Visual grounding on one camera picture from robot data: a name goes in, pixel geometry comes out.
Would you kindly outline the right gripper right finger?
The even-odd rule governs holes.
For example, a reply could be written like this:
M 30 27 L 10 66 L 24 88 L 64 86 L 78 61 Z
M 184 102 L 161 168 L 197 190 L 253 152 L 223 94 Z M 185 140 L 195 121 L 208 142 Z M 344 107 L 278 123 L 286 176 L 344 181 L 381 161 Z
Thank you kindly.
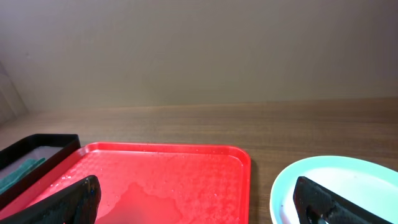
M 296 181 L 293 201 L 301 224 L 389 224 L 304 176 Z

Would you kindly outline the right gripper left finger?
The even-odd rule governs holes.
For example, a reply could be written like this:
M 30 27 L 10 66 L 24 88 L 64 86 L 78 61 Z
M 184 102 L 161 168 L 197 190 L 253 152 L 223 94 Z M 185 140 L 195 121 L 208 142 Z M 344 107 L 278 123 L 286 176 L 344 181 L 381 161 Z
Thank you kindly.
M 1 220 L 1 224 L 86 224 L 96 221 L 100 182 L 89 175 L 59 192 Z

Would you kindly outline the light blue plate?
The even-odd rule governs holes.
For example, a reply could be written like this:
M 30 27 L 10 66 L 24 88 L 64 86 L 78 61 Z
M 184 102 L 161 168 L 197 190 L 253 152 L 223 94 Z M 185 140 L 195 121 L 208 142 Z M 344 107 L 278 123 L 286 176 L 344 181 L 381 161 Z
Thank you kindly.
M 361 208 L 397 223 L 397 172 L 343 156 L 315 156 L 287 166 L 276 177 L 270 197 L 272 223 L 298 223 L 293 192 L 305 176 Z

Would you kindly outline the green yellow sponge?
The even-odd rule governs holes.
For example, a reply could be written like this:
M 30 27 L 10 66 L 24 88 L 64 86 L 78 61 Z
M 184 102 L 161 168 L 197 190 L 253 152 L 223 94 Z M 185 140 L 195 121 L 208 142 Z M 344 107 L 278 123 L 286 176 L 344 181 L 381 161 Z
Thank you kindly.
M 46 158 L 27 159 L 15 171 L 1 179 L 1 194 L 45 162 Z

